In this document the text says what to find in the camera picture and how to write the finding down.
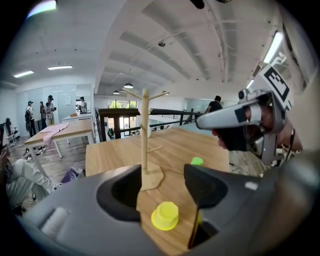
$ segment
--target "white table leg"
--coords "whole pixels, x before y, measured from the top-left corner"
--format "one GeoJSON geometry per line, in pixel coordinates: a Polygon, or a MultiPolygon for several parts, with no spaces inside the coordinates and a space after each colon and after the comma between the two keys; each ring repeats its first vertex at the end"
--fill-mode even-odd
{"type": "Polygon", "coordinates": [[[86,135],[88,137],[89,145],[95,143],[94,142],[94,137],[92,135],[92,132],[88,132],[86,135]]]}
{"type": "Polygon", "coordinates": [[[54,145],[55,145],[56,151],[58,152],[59,157],[62,158],[62,155],[60,153],[60,149],[58,147],[58,143],[56,141],[54,142],[54,145]]]}
{"type": "Polygon", "coordinates": [[[91,117],[90,117],[90,120],[91,120],[91,129],[92,129],[93,137],[96,138],[95,125],[94,125],[94,117],[91,116],[91,117]]]}
{"type": "Polygon", "coordinates": [[[28,146],[30,154],[32,156],[32,159],[36,165],[36,167],[38,167],[39,171],[43,174],[43,176],[47,177],[48,179],[50,179],[48,177],[48,175],[46,174],[45,170],[43,169],[41,163],[39,162],[39,159],[37,158],[36,152],[34,150],[34,147],[32,145],[28,146]]]}

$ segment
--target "pink paper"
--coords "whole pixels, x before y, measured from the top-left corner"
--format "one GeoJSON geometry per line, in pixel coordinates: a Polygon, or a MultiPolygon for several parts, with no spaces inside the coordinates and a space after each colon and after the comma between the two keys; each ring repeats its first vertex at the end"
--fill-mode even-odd
{"type": "Polygon", "coordinates": [[[59,123],[59,124],[56,124],[56,125],[50,125],[47,128],[41,130],[40,133],[47,133],[43,137],[44,144],[46,146],[50,145],[51,137],[53,135],[57,134],[58,132],[62,131],[63,129],[67,128],[68,126],[69,126],[69,123],[68,122],[64,122],[64,123],[59,123]]]}

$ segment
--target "ceiling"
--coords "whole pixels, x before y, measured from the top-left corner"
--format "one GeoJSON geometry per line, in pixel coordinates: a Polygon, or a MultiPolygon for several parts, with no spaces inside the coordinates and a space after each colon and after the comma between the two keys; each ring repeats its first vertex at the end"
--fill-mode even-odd
{"type": "Polygon", "coordinates": [[[57,10],[25,21],[1,66],[1,84],[75,74],[92,77],[98,95],[128,82],[138,93],[199,82],[237,93],[264,59],[278,17],[271,0],[205,0],[202,10],[188,0],[61,0],[57,10]],[[58,64],[73,68],[47,69],[58,64]],[[34,74],[13,77],[26,70],[34,74]]]}

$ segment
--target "white pants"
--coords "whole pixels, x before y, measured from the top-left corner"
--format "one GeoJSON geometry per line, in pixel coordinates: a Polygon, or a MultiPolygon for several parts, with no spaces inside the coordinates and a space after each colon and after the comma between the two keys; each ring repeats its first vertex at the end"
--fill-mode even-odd
{"type": "Polygon", "coordinates": [[[55,119],[52,117],[51,119],[46,118],[45,120],[46,126],[51,126],[55,124],[55,119]]]}
{"type": "Polygon", "coordinates": [[[55,185],[50,179],[25,160],[19,159],[12,166],[12,176],[6,184],[6,194],[10,205],[15,208],[21,206],[31,191],[40,201],[54,188],[55,185]]]}

